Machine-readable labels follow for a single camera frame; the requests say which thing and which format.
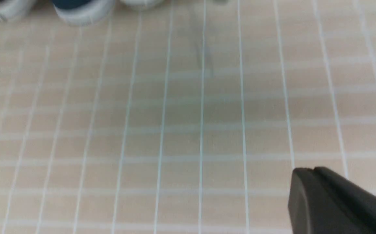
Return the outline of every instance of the black plastic object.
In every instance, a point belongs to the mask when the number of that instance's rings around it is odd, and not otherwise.
[[[294,234],[376,234],[376,196],[326,167],[292,173]]]

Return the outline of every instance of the white sneaker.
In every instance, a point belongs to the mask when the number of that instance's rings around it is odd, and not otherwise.
[[[150,9],[161,4],[164,0],[120,0],[126,6],[135,10]]]

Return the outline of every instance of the white shoe sole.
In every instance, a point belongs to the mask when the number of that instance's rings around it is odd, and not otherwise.
[[[163,3],[163,1],[164,0],[121,0],[121,3],[134,10],[146,10]]]
[[[55,7],[56,12],[63,21],[69,25],[90,25],[107,15],[114,9],[116,0],[93,0],[78,9],[63,10]]]
[[[0,22],[14,22],[25,17],[37,0],[6,0],[0,3]]]

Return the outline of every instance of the sneaker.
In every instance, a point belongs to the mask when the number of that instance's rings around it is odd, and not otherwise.
[[[12,22],[28,14],[37,0],[0,0],[0,22]]]
[[[124,5],[135,10],[145,10],[161,4],[164,0],[120,0]]]
[[[70,25],[89,25],[106,17],[116,0],[52,0],[58,16]]]

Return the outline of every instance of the blue sneaker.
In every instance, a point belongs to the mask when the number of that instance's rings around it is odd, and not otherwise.
[[[70,25],[89,25],[106,17],[116,0],[52,0],[56,12]]]
[[[0,22],[12,22],[28,14],[36,0],[0,0]]]

